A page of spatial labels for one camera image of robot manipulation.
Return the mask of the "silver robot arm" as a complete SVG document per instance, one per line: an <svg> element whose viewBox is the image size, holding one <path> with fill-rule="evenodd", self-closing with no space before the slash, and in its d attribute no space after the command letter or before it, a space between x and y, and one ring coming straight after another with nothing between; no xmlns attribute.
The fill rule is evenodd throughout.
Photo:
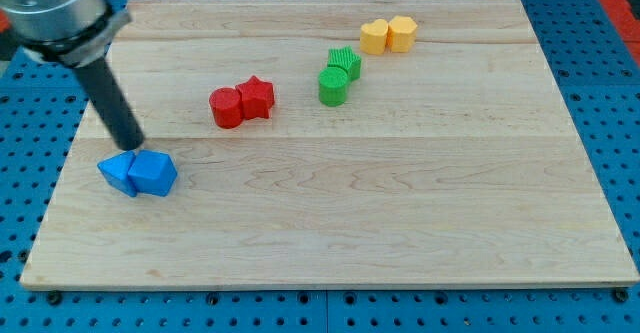
<svg viewBox="0 0 640 333"><path fill-rule="evenodd" d="M107 0L1 0L18 42L41 62L87 66L106 55L117 32L131 22Z"/></svg>

